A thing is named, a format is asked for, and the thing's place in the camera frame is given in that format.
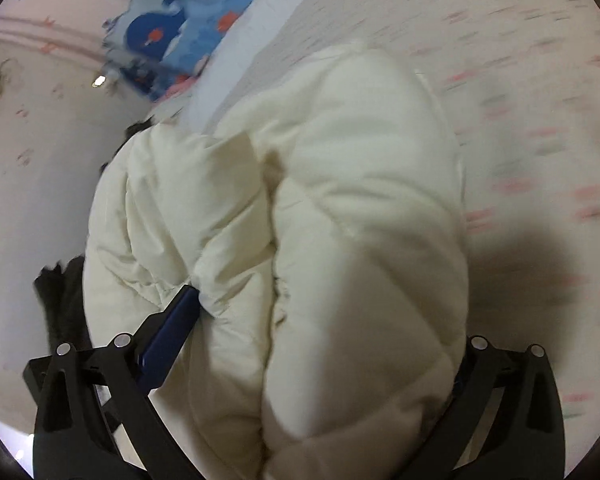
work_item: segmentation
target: black plastic bracket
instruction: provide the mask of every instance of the black plastic bracket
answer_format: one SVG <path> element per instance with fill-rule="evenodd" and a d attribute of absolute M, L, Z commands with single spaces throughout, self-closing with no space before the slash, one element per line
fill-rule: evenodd
<path fill-rule="evenodd" d="M 119 334 L 106 347 L 85 351 L 64 343 L 54 355 L 31 360 L 23 375 L 38 404 L 34 477 L 203 480 L 147 397 L 163 384 L 199 315 L 198 292 L 184 286 L 167 309 L 147 317 L 133 336 Z M 109 387 L 107 405 L 116 403 L 116 417 L 146 470 L 120 456 L 112 416 L 101 406 L 96 384 Z"/>
<path fill-rule="evenodd" d="M 474 336 L 462 368 L 461 392 L 394 480 L 561 480 L 564 426 L 544 349 L 499 350 Z M 456 468 L 493 389 L 500 387 L 502 400 L 478 457 Z"/>

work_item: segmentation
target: bedding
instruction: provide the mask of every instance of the bedding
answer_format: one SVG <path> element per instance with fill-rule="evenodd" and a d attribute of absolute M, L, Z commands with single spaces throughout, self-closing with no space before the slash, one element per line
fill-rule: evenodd
<path fill-rule="evenodd" d="M 106 70 L 155 101 L 191 83 L 252 0 L 131 0 L 107 23 Z"/>
<path fill-rule="evenodd" d="M 221 78 L 203 75 L 181 121 L 212 132 L 245 95 L 350 38 L 410 55 L 440 95 L 466 165 L 469 334 L 545 346 L 569 472 L 600 435 L 600 10 L 593 0 L 304 0 L 222 104 Z M 221 45 L 218 72 L 240 45 Z"/>
<path fill-rule="evenodd" d="M 179 122 L 186 121 L 187 128 L 202 132 L 254 57 L 276 37 L 302 1 L 253 0 L 222 38 L 196 84 L 161 99 L 151 115 L 166 120 L 185 110 Z"/>
<path fill-rule="evenodd" d="M 213 135 L 162 123 L 122 148 L 91 211 L 86 317 L 99 346 L 201 291 L 150 398 L 207 479 L 386 480 L 464 353 L 464 234 L 458 142 L 426 79 L 343 44 Z"/>

